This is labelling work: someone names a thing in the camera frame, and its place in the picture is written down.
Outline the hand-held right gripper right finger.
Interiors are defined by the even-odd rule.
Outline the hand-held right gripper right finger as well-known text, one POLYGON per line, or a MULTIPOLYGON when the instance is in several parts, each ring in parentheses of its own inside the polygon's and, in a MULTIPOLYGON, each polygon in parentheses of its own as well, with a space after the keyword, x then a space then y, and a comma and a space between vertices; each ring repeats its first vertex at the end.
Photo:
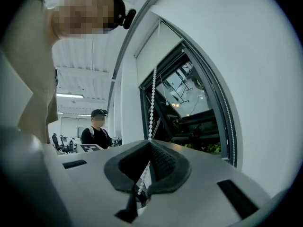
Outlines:
POLYGON ((185 156, 191 165, 187 181, 175 192, 152 195, 139 216, 141 227, 226 227, 240 216, 219 188, 231 180, 258 208, 270 196, 251 178, 218 156, 161 141, 161 145, 185 156))

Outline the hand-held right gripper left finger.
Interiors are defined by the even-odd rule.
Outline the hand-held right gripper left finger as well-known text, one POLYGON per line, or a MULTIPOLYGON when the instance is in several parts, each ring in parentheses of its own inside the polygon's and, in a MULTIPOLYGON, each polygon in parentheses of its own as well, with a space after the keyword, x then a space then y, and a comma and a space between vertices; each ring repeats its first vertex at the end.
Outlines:
POLYGON ((74 227, 148 227, 146 213, 135 217, 135 185, 149 161, 149 142, 62 156, 71 196, 63 195, 74 227))

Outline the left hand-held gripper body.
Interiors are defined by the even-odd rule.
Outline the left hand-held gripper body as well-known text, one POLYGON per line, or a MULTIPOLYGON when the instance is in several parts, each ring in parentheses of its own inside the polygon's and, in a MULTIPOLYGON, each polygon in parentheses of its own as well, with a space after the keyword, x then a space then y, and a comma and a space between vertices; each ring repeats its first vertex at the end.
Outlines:
POLYGON ((80 144, 80 150, 82 152, 92 152, 92 151, 103 150, 103 148, 95 144, 80 144))

